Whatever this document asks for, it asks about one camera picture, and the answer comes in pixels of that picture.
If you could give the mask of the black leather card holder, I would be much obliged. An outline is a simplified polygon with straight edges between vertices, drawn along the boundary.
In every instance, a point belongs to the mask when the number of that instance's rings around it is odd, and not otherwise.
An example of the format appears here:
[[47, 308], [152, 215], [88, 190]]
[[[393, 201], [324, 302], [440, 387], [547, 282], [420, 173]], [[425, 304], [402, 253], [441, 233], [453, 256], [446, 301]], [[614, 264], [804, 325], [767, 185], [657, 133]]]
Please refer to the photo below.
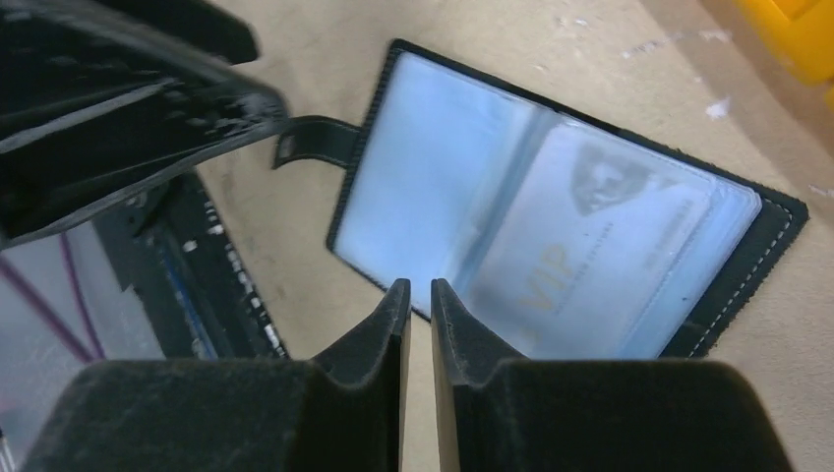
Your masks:
[[533, 158], [561, 124], [598, 129], [717, 185], [617, 354], [559, 359], [705, 355], [804, 229], [804, 202], [402, 39], [389, 46], [362, 125], [294, 118], [274, 163], [341, 167], [327, 248], [382, 288], [410, 280], [413, 307], [428, 316], [435, 279], [469, 310], [472, 276]]

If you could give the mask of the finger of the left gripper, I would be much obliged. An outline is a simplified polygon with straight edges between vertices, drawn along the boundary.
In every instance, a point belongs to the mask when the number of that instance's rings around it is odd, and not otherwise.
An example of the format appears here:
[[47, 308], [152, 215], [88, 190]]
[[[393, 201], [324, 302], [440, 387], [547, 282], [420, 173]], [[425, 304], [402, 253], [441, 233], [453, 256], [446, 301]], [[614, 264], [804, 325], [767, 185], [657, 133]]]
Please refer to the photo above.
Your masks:
[[1, 245], [71, 229], [277, 135], [283, 96], [97, 1], [1, 5]]
[[226, 10], [202, 0], [98, 0], [98, 4], [128, 15], [230, 64], [260, 57], [249, 25]]

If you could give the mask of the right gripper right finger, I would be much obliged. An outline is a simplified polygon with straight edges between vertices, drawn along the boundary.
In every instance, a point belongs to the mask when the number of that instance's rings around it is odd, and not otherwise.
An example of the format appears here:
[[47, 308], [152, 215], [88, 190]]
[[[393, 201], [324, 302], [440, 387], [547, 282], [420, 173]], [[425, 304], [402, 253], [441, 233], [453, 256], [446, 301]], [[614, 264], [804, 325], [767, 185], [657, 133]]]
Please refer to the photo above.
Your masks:
[[758, 395], [692, 360], [536, 361], [431, 285], [445, 471], [789, 471]]

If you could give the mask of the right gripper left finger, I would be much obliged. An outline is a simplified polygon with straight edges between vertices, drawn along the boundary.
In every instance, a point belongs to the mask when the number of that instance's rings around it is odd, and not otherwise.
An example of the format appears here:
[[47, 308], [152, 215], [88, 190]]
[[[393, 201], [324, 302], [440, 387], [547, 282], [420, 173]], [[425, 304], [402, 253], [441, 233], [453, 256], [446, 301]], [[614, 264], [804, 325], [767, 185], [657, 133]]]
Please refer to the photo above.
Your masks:
[[65, 388], [27, 471], [397, 471], [410, 284], [308, 360], [106, 361]]

